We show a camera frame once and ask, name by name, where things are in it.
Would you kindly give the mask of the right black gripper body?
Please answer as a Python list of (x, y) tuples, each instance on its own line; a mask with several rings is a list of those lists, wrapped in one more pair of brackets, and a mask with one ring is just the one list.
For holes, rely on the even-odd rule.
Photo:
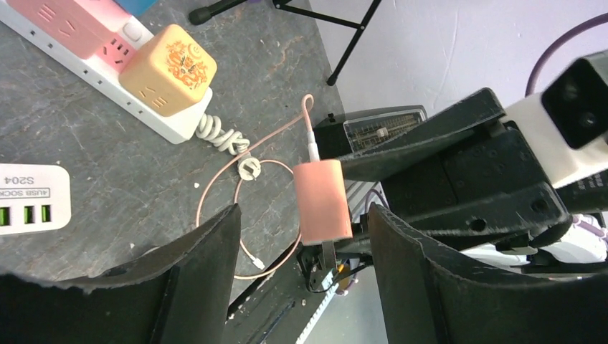
[(482, 244), (502, 251), (546, 247), (572, 223), (514, 125), (471, 135), (381, 185), (396, 216), (459, 251)]

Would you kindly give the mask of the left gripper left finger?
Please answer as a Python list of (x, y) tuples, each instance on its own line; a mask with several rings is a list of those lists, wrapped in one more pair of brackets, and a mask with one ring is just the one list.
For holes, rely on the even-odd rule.
[(241, 211), (97, 277), (48, 281), (1, 273), (3, 343), (220, 343)]

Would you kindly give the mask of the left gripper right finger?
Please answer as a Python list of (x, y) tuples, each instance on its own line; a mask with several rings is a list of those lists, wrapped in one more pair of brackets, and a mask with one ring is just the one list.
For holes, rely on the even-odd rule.
[[(396, 216), (373, 206), (369, 216)], [(510, 272), (433, 239), (372, 253), (390, 343), (605, 343), (607, 275), (569, 281)]]

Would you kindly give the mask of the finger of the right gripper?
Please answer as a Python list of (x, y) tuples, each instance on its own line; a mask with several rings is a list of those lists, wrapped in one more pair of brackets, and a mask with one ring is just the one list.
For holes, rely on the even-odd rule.
[(469, 138), (477, 127), (504, 115), (495, 93), (483, 88), (405, 133), (340, 157), (343, 176), (352, 181), (380, 181)]
[(339, 239), (340, 253), (372, 254), (385, 240), (407, 237), (433, 239), (456, 251), (496, 244), (537, 230), (537, 218), (529, 216), (431, 216), (401, 219), (398, 216), (364, 216), (353, 226), (351, 239)]

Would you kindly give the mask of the small pink charger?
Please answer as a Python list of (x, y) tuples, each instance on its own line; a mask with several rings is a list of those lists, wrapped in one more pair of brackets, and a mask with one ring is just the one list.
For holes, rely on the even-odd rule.
[(313, 246), (353, 236), (341, 162), (302, 163), (293, 169), (301, 242)]

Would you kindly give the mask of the tan cube socket adapter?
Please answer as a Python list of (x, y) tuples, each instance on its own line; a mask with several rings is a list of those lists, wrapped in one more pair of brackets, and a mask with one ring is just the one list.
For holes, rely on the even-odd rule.
[(216, 60), (178, 24), (146, 42), (118, 76), (120, 85), (160, 116), (200, 102), (217, 72)]

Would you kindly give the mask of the long white colourful power strip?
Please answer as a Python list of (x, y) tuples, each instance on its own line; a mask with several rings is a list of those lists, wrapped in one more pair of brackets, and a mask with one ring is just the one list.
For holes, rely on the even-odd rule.
[(208, 88), (197, 104), (175, 115), (162, 116), (119, 85), (119, 72), (107, 62), (100, 57), (78, 57), (7, 1), (1, 2), (1, 21), (170, 143), (183, 143), (193, 136), (212, 99), (213, 91)]

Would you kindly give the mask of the pink cube socket adapter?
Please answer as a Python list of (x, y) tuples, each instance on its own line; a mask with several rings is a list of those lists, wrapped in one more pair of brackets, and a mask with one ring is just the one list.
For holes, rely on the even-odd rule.
[(7, 4), (81, 59), (94, 55), (131, 18), (113, 0), (8, 0)]

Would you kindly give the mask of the blue plug adapter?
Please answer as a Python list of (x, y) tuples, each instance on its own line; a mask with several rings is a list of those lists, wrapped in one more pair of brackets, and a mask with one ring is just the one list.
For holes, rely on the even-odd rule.
[(124, 11), (133, 16), (140, 16), (149, 10), (157, 0), (115, 0)]

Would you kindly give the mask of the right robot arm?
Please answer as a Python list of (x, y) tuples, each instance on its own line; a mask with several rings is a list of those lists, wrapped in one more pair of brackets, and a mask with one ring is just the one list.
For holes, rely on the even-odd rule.
[(607, 88), (552, 85), (517, 118), (483, 88), (412, 130), (341, 156), (400, 219), (453, 249), (557, 242), (607, 209)]

